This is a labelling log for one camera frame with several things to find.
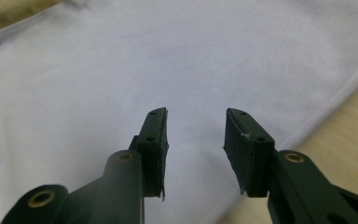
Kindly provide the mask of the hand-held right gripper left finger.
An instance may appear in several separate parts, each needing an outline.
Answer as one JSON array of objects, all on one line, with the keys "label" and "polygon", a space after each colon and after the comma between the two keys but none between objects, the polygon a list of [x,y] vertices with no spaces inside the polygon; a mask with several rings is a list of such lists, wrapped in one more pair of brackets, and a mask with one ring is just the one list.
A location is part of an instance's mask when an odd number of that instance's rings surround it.
[{"label": "hand-held right gripper left finger", "polygon": [[166,107],[147,113],[138,135],[130,144],[142,158],[144,174],[144,196],[165,199],[165,168],[169,149],[167,137],[168,110]]}]

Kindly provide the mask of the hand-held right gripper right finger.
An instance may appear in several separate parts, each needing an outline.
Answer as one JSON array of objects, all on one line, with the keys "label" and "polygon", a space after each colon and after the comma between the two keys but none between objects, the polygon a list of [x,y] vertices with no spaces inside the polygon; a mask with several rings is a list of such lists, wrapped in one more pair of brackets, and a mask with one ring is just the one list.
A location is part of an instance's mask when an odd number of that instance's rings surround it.
[{"label": "hand-held right gripper right finger", "polygon": [[266,197],[275,141],[249,113],[229,108],[226,115],[224,150],[241,194]]}]

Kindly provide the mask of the white towel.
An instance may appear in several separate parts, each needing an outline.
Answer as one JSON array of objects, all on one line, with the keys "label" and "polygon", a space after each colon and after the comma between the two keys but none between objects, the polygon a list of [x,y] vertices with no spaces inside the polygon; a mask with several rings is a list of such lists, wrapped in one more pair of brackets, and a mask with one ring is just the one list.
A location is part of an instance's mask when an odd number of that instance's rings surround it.
[{"label": "white towel", "polygon": [[216,224],[239,199],[226,111],[297,146],[358,87],[358,0],[64,0],[0,30],[0,224],[27,191],[78,189],[168,111],[146,224]]}]

